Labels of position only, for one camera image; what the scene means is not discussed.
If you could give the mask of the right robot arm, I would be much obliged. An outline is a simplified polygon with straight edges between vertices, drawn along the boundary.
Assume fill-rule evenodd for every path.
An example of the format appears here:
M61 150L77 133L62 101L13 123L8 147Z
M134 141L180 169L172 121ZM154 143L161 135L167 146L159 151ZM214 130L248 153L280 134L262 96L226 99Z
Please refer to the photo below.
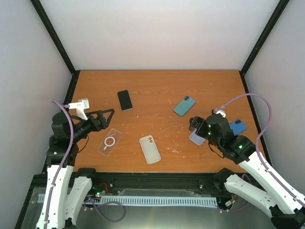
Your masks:
M206 119L190 119L190 131L215 146L224 158L247 171L261 188L224 168L216 176L215 187L236 194L265 213L277 229L300 229L305 225L305 197L289 185L265 160L254 143L243 135L235 135L221 114Z

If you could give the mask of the lavender phone case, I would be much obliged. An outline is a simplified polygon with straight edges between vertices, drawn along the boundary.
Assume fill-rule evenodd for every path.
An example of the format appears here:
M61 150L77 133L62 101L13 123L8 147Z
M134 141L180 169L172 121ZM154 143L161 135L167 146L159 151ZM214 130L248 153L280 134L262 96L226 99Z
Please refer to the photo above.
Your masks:
M196 134L196 129L190 134L189 139L197 146L200 146L205 141L205 138Z

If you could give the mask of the blue phone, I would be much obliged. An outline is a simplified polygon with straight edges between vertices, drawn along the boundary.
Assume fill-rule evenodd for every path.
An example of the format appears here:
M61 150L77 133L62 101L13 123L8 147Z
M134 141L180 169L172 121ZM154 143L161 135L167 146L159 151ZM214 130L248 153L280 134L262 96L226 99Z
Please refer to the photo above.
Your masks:
M234 135L239 135L245 130L247 130L247 126L240 119L237 119L230 123L230 128L232 129Z

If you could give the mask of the teal green phone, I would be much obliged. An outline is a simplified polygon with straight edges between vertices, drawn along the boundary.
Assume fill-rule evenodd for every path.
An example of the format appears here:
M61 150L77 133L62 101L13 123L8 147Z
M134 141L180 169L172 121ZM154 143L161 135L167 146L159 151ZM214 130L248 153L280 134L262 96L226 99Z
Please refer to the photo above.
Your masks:
M177 104L173 111L179 116L184 116L194 104L195 100L189 96L186 96L179 102L179 104Z

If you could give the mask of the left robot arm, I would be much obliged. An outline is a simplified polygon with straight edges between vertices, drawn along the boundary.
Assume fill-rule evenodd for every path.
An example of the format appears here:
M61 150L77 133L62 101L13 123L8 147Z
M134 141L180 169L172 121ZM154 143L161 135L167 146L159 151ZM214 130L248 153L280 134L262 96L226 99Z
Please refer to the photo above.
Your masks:
M63 110L52 118L53 135L47 151L47 185L38 229L74 229L88 192L98 189L99 180L94 168L77 171L71 189L68 189L79 152L77 143L91 132L106 129L114 109L86 113L87 120Z

